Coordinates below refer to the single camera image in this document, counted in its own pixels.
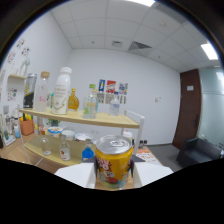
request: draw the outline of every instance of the ceiling light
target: ceiling light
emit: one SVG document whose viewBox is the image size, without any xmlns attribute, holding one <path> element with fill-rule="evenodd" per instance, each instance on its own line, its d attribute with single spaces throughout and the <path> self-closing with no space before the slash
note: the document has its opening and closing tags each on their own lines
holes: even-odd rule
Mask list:
<svg viewBox="0 0 224 224">
<path fill-rule="evenodd" d="M 146 5 L 148 7 L 150 7 L 155 2 L 154 0 L 125 0 L 125 1 L 135 2 L 138 4 Z"/>
<path fill-rule="evenodd" d="M 208 56 L 209 60 L 218 60 L 218 56 L 211 44 L 202 44 L 201 47 Z"/>
</svg>

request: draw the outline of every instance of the yellow bottle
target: yellow bottle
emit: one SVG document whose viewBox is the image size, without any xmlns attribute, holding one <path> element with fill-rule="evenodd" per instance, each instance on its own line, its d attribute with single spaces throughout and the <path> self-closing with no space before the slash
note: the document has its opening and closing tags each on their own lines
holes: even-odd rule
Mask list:
<svg viewBox="0 0 224 224">
<path fill-rule="evenodd" d="M 79 108 L 79 99 L 75 96 L 75 90 L 74 88 L 72 89 L 71 96 L 68 99 L 68 109 L 77 111 Z"/>
</svg>

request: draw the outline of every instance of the box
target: box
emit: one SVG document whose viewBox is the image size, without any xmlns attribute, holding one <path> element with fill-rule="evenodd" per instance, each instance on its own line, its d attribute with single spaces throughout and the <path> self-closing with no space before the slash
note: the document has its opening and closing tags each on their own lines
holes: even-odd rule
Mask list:
<svg viewBox="0 0 224 224">
<path fill-rule="evenodd" d="M 33 120 L 20 121 L 20 129 L 23 135 L 30 135 L 34 132 Z"/>
</svg>

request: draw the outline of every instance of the black chair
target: black chair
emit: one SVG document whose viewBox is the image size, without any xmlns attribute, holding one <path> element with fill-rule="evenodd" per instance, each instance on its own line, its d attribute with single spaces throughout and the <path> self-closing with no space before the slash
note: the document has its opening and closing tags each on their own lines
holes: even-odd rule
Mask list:
<svg viewBox="0 0 224 224">
<path fill-rule="evenodd" d="M 209 162 L 220 158 L 222 149 L 200 138 L 184 141 L 176 162 L 184 167 Z"/>
</svg>

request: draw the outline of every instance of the brown door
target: brown door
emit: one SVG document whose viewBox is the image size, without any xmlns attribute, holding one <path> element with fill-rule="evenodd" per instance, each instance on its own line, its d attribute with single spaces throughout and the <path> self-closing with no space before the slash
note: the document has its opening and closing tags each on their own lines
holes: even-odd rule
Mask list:
<svg viewBox="0 0 224 224">
<path fill-rule="evenodd" d="M 180 149 L 184 140 L 197 135 L 201 115 L 201 83 L 198 69 L 180 73 L 180 112 L 173 145 Z"/>
</svg>

